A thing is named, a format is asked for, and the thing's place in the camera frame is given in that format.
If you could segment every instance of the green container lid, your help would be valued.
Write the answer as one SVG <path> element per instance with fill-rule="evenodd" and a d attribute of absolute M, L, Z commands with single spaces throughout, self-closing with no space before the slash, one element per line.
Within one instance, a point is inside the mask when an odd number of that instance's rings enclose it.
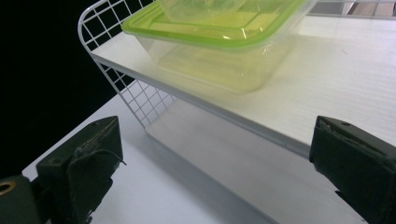
<path fill-rule="evenodd" d="M 309 0 L 247 0 L 238 10 L 199 21 L 172 21 L 157 2 L 127 18 L 121 29 L 129 35 L 220 48 L 240 48 L 261 43 L 289 19 L 301 18 L 299 9 Z"/>

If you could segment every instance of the wire mesh basket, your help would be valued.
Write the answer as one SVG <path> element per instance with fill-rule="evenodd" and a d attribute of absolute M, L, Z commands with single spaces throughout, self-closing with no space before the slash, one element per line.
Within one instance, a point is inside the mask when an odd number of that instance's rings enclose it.
<path fill-rule="evenodd" d="M 78 21 L 78 36 L 81 44 L 92 56 L 94 49 L 121 32 L 120 25 L 125 19 L 151 2 L 142 0 L 97 2 L 87 8 Z M 176 100 L 173 95 L 92 58 L 143 127 L 150 125 Z"/>

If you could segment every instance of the translucent plastic container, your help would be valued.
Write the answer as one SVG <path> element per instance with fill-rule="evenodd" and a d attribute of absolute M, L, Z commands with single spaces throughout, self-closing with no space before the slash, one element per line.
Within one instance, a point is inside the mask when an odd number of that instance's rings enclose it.
<path fill-rule="evenodd" d="M 197 21 L 240 8 L 247 0 L 156 0 L 173 21 Z"/>
<path fill-rule="evenodd" d="M 175 22 L 157 2 L 121 26 L 175 78 L 193 78 L 227 91 L 259 88 L 293 46 L 292 31 L 311 0 L 247 0 L 236 11 L 201 21 Z"/>

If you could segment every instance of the black background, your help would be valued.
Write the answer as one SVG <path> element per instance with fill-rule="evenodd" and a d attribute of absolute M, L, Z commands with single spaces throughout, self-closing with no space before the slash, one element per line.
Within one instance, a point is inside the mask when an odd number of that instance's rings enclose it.
<path fill-rule="evenodd" d="M 2 1 L 0 178 L 31 161 L 115 91 L 78 39 L 95 0 Z"/>

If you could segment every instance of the plastic food container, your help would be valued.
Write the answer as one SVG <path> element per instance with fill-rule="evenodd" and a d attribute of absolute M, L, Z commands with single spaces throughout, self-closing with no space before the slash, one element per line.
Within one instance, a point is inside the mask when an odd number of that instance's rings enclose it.
<path fill-rule="evenodd" d="M 240 8 L 246 0 L 156 0 L 173 21 L 197 21 Z"/>
<path fill-rule="evenodd" d="M 235 11 L 199 21 L 172 21 L 157 2 L 121 26 L 175 78 L 247 92 L 259 88 L 293 45 L 289 38 L 311 0 L 247 0 Z"/>

